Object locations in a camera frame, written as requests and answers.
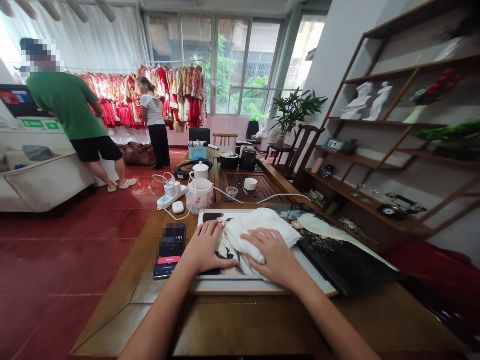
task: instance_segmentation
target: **white cup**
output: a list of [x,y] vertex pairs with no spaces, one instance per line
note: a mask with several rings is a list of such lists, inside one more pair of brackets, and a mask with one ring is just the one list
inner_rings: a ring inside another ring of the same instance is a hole
[[245,190],[253,191],[257,188],[258,183],[259,182],[257,180],[255,180],[254,178],[247,177],[245,179],[245,182],[243,183],[243,187],[245,188]]

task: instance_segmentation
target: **white sofa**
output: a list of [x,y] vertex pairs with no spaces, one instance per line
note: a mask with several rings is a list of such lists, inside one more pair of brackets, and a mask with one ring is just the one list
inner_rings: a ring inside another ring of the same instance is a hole
[[[0,212],[48,212],[94,183],[74,150],[56,150],[53,159],[41,162],[9,150],[0,154],[0,162],[10,169],[0,172]],[[27,166],[13,170],[16,165]]]

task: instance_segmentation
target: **white statue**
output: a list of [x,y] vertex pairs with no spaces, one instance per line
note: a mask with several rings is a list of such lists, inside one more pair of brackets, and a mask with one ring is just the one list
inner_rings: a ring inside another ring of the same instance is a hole
[[373,90],[374,84],[372,82],[366,82],[356,88],[358,91],[358,97],[348,104],[341,112],[340,119],[358,120],[362,117],[358,112],[367,107],[367,101],[371,98],[368,96]]
[[393,86],[389,86],[389,83],[385,81],[381,84],[381,89],[378,91],[378,97],[375,99],[371,106],[370,117],[364,119],[365,121],[377,121],[379,119],[380,113],[382,112],[382,107],[390,96]]

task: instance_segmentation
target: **woman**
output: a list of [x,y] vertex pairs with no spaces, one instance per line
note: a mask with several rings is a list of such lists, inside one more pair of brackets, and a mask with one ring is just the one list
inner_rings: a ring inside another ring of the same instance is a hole
[[148,126],[151,145],[156,157],[156,165],[152,170],[162,170],[170,166],[169,138],[162,116],[164,105],[154,94],[155,85],[152,85],[146,77],[140,76],[137,82],[141,93],[141,116]]

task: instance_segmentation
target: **red tile floor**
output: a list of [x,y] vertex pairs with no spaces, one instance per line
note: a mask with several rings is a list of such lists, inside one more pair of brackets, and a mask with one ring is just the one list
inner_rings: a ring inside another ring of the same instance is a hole
[[[172,149],[171,164],[185,154]],[[128,165],[137,185],[114,193],[101,187],[63,217],[0,213],[1,360],[69,358],[155,211],[163,186],[152,175],[163,172]]]

